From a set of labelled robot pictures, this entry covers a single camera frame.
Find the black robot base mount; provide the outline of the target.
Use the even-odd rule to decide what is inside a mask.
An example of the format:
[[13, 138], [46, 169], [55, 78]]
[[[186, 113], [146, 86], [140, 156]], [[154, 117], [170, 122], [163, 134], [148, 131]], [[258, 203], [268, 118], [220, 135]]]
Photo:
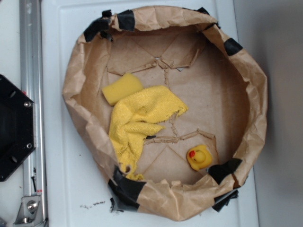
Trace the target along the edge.
[[0, 76], [0, 181], [6, 181], [35, 149], [34, 102]]

